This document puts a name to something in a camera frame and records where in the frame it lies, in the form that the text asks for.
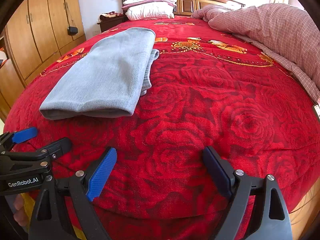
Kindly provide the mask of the person's left hand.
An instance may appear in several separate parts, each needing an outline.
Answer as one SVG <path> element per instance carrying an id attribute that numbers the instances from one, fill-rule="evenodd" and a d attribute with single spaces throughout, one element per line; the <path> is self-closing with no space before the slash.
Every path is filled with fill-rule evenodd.
<path id="1" fill-rule="evenodd" d="M 15 208 L 14 220 L 21 226 L 26 227 L 29 219 L 24 209 L 24 199 L 21 194 L 18 194 L 13 202 Z"/>

